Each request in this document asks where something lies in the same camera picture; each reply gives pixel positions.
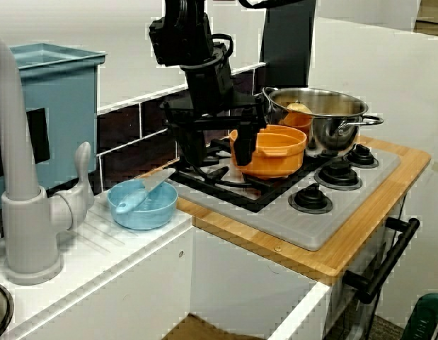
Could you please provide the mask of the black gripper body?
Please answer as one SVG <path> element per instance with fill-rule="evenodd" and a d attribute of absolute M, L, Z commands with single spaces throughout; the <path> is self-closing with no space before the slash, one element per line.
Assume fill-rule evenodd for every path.
<path fill-rule="evenodd" d="M 174 133 L 243 130 L 257 133 L 266 126 L 262 101 L 234 88 L 227 58 L 166 58 L 166 66 L 185 73 L 188 95 L 166 101 L 163 111 Z"/>

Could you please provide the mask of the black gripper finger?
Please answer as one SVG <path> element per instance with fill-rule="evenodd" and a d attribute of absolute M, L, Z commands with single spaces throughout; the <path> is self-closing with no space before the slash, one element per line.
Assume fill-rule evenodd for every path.
<path fill-rule="evenodd" d="M 193 166 L 201 166 L 207 156 L 203 131 L 176 127 L 174 136 L 186 161 Z"/>
<path fill-rule="evenodd" d="M 237 129 L 236 162 L 238 166 L 245 166 L 251 162 L 255 151 L 258 127 L 255 123 L 245 123 Z"/>

